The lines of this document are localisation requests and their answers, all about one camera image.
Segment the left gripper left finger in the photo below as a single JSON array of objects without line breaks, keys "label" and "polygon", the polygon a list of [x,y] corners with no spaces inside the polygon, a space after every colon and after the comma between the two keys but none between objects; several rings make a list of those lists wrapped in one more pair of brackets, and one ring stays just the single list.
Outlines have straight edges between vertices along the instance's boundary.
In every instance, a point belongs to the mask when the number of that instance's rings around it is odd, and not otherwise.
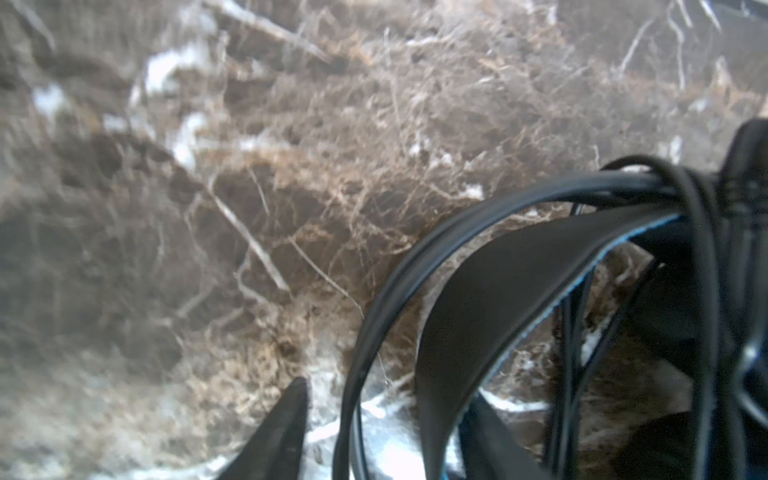
[{"label": "left gripper left finger", "polygon": [[242,451],[219,475],[220,480],[296,480],[309,409],[309,388],[295,378],[264,418]]}]

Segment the black blue headphones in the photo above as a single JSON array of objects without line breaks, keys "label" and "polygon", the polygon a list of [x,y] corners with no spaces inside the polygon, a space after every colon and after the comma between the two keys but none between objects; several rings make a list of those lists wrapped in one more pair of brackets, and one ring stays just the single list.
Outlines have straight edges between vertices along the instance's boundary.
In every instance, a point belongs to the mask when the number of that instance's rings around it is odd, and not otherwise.
[{"label": "black blue headphones", "polygon": [[624,479],[767,475],[767,123],[745,122],[722,169],[705,174],[632,155],[479,203],[414,246],[358,334],[333,457],[336,479],[369,475],[361,393],[401,311],[459,247],[545,202],[571,213],[505,234],[470,255],[420,337],[415,393],[425,475],[480,387],[552,312],[561,377],[544,459],[548,479],[577,477],[580,405],[625,325],[693,381],[691,406],[640,428],[616,458]]}]

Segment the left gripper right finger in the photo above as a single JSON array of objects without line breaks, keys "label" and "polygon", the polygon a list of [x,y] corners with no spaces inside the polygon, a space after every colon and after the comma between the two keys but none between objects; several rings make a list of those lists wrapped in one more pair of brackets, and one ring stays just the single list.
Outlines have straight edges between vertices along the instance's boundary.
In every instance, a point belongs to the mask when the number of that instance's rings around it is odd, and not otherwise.
[{"label": "left gripper right finger", "polygon": [[458,428],[467,479],[547,480],[549,475],[516,443],[482,395],[470,403]]}]

